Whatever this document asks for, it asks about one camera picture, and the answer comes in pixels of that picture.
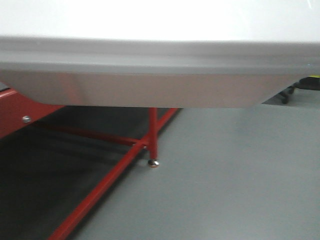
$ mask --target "gray floor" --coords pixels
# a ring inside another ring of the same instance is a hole
[[[318,93],[183,109],[160,135],[160,167],[139,156],[69,239],[319,240]],[[146,113],[68,107],[46,121],[139,137]],[[2,139],[0,239],[45,239],[125,150],[34,127]]]

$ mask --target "red metal frame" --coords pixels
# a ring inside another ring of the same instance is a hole
[[[41,122],[34,125],[64,133],[70,133],[82,137],[99,139],[117,144],[132,146],[132,148],[123,156],[123,158],[108,172],[97,186],[82,200],[82,202],[73,210],[73,212],[62,222],[62,224],[48,238],[49,240],[64,240],[73,231],[77,224],[84,218],[89,210],[97,203],[101,196],[116,181],[120,174],[132,162],[137,154],[147,147],[151,159],[157,158],[157,139],[158,131],[166,122],[177,112],[178,108],[170,108],[159,120],[157,108],[149,108],[149,131],[141,139],[121,137],[104,133],[92,132],[73,127],[53,126]]]
[[[62,108],[35,102],[13,89],[0,92],[0,138],[17,131],[34,121]],[[31,121],[24,123],[22,118],[30,116]]]

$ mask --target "red vertical leg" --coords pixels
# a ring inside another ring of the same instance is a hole
[[[156,107],[149,108],[149,144],[148,150],[150,152],[150,160],[148,164],[151,168],[156,168],[159,163],[157,162],[158,156],[158,114]]]

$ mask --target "bolt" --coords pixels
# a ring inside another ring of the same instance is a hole
[[[150,168],[155,169],[155,168],[159,167],[159,162],[156,159],[150,159],[148,161],[148,165]]]
[[[32,121],[30,116],[23,116],[22,117],[22,122],[24,122],[25,124],[30,123]]]

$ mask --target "metal foot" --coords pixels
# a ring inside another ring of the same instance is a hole
[[[155,168],[159,167],[159,162],[157,161],[157,159],[150,159],[148,161],[148,165],[150,168],[155,169]]]

